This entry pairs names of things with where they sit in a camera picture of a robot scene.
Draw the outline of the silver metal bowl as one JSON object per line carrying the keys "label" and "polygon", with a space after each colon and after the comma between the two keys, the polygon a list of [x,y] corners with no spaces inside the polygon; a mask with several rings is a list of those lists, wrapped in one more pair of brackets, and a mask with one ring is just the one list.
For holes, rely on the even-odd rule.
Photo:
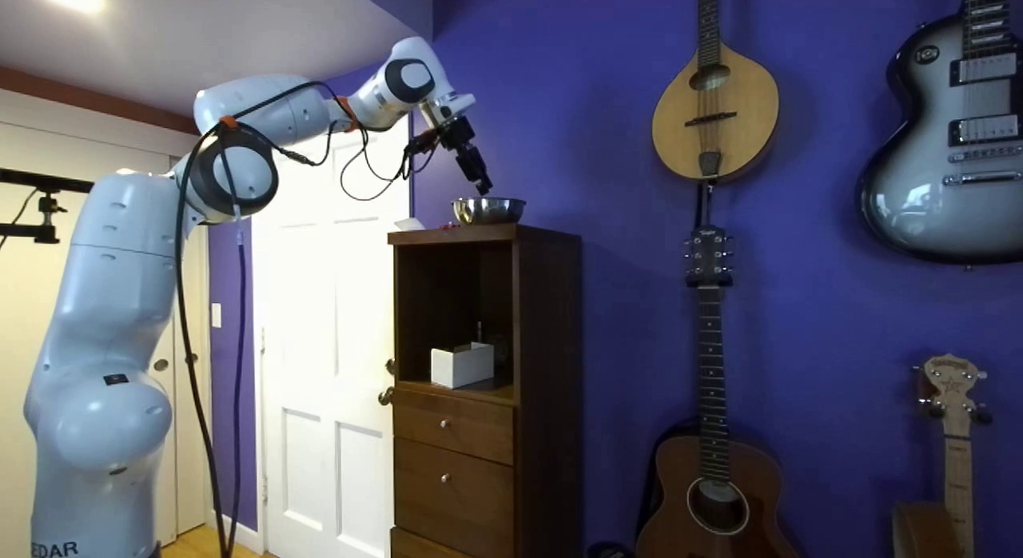
{"label": "silver metal bowl", "polygon": [[453,215],[460,225],[516,224],[522,219],[527,202],[519,198],[463,197],[451,202]]}

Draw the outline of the white open box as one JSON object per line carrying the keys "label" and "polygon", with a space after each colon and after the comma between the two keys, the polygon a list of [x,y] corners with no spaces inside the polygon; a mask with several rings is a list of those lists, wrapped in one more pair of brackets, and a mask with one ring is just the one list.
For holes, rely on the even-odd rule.
{"label": "white open box", "polygon": [[453,348],[432,348],[430,381],[448,389],[457,389],[493,379],[496,348],[471,342]]}

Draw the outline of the white panel door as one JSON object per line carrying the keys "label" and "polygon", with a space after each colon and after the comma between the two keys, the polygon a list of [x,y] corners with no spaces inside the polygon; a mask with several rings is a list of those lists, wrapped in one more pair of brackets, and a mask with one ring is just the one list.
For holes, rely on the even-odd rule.
{"label": "white panel door", "polygon": [[278,558],[390,558],[393,251],[407,118],[363,143],[318,137],[278,160],[253,217],[265,535]]}

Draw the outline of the dark brown wooden cabinet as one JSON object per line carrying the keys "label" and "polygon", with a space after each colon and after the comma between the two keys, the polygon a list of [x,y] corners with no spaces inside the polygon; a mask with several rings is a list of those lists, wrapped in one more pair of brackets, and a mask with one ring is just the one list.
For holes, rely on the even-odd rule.
{"label": "dark brown wooden cabinet", "polygon": [[[391,233],[395,390],[514,409],[514,554],[583,558],[580,237],[519,224]],[[496,348],[493,379],[430,381],[432,348]]]}

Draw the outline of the wooden mandolin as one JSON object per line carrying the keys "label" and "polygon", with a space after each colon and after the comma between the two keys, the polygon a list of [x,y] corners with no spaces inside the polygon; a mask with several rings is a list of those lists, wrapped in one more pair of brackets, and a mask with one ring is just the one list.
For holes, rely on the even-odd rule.
{"label": "wooden mandolin", "polygon": [[691,180],[748,171],[779,124],[779,84],[721,40],[719,0],[697,0],[697,48],[658,101],[651,141],[663,165]]}

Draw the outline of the shallow wooden cabinet drawer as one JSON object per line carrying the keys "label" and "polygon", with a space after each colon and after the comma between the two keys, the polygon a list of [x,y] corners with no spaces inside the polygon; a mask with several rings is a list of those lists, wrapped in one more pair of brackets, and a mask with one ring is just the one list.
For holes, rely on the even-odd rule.
{"label": "shallow wooden cabinet drawer", "polygon": [[[511,466],[514,409],[450,393],[397,388],[393,395],[395,436]],[[446,429],[440,420],[449,420]]]}

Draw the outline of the deep wooden cabinet drawer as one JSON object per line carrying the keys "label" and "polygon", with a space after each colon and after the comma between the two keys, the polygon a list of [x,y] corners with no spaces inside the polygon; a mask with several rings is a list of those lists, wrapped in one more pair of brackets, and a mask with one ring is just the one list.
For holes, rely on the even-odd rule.
{"label": "deep wooden cabinet drawer", "polygon": [[[445,473],[450,481],[442,483]],[[409,439],[394,444],[395,522],[475,558],[514,554],[514,471]]]}

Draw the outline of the bottom wooden cabinet drawer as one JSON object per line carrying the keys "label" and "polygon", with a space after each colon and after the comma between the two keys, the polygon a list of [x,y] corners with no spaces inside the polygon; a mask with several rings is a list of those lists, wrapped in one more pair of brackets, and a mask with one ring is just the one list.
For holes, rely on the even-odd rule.
{"label": "bottom wooden cabinet drawer", "polygon": [[402,528],[392,528],[390,533],[391,558],[474,558]]}

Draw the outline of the brown acoustic guitar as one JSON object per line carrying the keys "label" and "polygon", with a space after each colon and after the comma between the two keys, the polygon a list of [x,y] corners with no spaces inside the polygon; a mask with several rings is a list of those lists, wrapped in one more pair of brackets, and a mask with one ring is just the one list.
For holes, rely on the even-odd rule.
{"label": "brown acoustic guitar", "polygon": [[637,536],[636,558],[799,558],[779,527],[779,463],[730,437],[722,327],[723,291],[731,283],[727,240],[711,224],[691,234],[698,431],[655,449],[662,496]]}

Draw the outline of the white closet door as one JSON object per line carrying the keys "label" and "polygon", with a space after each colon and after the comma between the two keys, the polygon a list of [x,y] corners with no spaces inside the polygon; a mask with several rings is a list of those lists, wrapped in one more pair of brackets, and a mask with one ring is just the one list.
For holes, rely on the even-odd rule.
{"label": "white closet door", "polygon": [[[178,149],[109,144],[0,123],[0,167],[39,174],[92,181],[119,169],[164,172],[180,156]],[[23,398],[54,313],[84,197],[59,194],[58,201],[65,212],[54,219],[57,245],[11,238],[0,248],[0,558],[30,554],[36,448],[23,419]],[[177,335],[178,326],[169,325],[154,355],[168,361],[154,376],[175,404],[158,474],[157,536],[164,544],[205,522],[209,491],[201,428]]]}

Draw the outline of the silver burst electric guitar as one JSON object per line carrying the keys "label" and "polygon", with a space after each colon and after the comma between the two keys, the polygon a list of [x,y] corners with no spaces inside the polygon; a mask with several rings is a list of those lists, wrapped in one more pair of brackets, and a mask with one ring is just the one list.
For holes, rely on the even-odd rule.
{"label": "silver burst electric guitar", "polygon": [[858,179],[862,218],[913,258],[1023,262],[1023,40],[1011,0],[962,0],[887,69],[902,124]]}

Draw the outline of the light wood banjo ukulele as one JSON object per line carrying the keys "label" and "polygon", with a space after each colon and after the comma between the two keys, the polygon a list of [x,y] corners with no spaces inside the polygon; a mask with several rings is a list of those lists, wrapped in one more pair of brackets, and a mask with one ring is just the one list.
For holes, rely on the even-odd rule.
{"label": "light wood banjo ukulele", "polygon": [[969,391],[987,377],[951,353],[931,357],[918,373],[918,405],[942,423],[943,502],[906,502],[893,511],[894,558],[975,558],[971,429],[991,424],[986,405]]}

